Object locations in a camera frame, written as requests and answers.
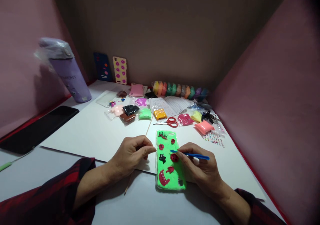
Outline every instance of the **pink dotted phone case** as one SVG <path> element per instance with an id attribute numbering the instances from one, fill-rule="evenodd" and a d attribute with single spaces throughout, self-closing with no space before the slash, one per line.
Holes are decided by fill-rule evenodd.
<path id="1" fill-rule="evenodd" d="M 127 60 L 120 57 L 112 57 L 114 74 L 116 76 L 116 83 L 127 84 Z"/>

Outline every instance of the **white table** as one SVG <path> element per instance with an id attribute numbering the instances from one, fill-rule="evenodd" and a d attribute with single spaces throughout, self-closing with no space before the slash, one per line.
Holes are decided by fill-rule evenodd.
<path id="1" fill-rule="evenodd" d="M 89 86 L 93 100 L 105 91 L 104 87 L 103 81 L 96 81 Z M 77 104 L 73 98 L 69 98 L 62 105 L 82 110 L 88 104 Z M 0 150 L 1 165 L 16 158 L 16 155 Z M 0 201 L 41 186 L 71 167 L 79 158 L 73 154 L 36 147 L 32 153 L 0 172 Z M 128 180 L 126 178 L 98 195 L 93 224 L 163 225 L 164 220 L 165 224 L 175 225 L 229 224 L 225 213 L 195 184 L 188 183 L 188 189 L 183 193 L 162 193 L 155 189 L 154 174 L 135 170 L 134 180 L 124 196 Z M 269 196 L 261 189 L 267 198 L 263 203 L 282 218 Z"/>

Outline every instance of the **plaid shirt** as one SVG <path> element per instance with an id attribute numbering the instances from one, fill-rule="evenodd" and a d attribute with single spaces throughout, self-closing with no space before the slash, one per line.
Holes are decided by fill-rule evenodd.
<path id="1" fill-rule="evenodd" d="M 95 198 L 72 212 L 83 175 L 95 168 L 94 158 L 82 158 L 70 169 L 40 187 L 0 203 L 0 224 L 91 224 Z M 251 206 L 249 224 L 285 224 L 251 193 L 236 189 Z"/>

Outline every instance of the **blue phone case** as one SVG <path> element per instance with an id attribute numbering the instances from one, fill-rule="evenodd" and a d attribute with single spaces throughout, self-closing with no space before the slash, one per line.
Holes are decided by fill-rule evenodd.
<path id="1" fill-rule="evenodd" d="M 96 63 L 98 80 L 112 82 L 112 74 L 108 56 L 102 53 L 93 53 L 94 62 Z"/>

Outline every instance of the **red table edge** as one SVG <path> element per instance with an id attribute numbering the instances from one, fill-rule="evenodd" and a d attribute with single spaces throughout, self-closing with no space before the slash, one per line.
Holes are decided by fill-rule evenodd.
<path id="1" fill-rule="evenodd" d="M 93 84 L 96 80 L 92 80 L 87 82 L 87 86 Z M 11 131 L 10 133 L 4 135 L 1 139 L 0 142 L 6 140 L 7 138 L 9 138 L 10 136 L 14 135 L 15 133 L 19 132 L 20 130 L 24 129 L 25 127 L 29 126 L 30 124 L 34 123 L 35 121 L 37 121 L 38 119 L 40 119 L 41 117 L 43 117 L 44 115 L 46 115 L 47 113 L 49 113 L 51 110 L 55 109 L 56 107 L 58 107 L 60 104 L 62 104 L 63 102 L 65 102 L 68 98 L 71 97 L 71 94 L 68 94 L 67 96 L 65 96 L 64 98 L 60 99 L 57 103 L 55 103 L 54 105 L 50 106 L 49 108 L 47 108 L 46 110 L 44 110 L 43 112 L 41 112 L 40 114 L 36 115 L 35 117 L 29 119 L 28 121 L 26 121 L 24 124 L 22 124 L 21 126 L 17 127 L 15 130 Z M 228 127 L 224 124 L 223 125 L 226 130 L 228 131 Z M 263 187 L 263 189 L 265 190 L 265 192 L 267 193 L 267 195 L 269 196 L 270 200 L 273 202 L 274 206 L 276 207 L 276 209 L 279 211 L 279 213 L 281 214 L 281 216 L 283 217 L 283 219 L 285 220 L 285 222 L 288 225 L 291 225 L 291 223 L 289 222 L 288 218 L 285 216 L 285 214 L 281 211 L 280 207 L 277 205 L 277 203 L 275 202 L 274 198 L 270 195 L 270 192 L 268 191 L 268 189 L 266 188 L 266 186 L 262 183 L 261 178 L 258 176 L 258 173 L 253 169 L 253 167 L 250 165 L 249 161 L 246 159 L 246 157 L 244 156 L 244 154 L 241 152 L 241 150 L 239 149 L 238 145 L 235 143 L 234 139 L 232 138 L 231 134 L 228 133 L 229 136 L 231 137 L 232 141 L 234 142 L 236 148 L 238 149 L 238 151 L 240 152 L 241 156 L 243 157 L 243 159 L 245 160 L 245 162 L 247 163 L 248 167 L 251 169 L 251 171 L 253 172 L 253 174 L 256 176 L 257 180 L 259 181 L 259 183 L 261 184 L 261 186 Z"/>

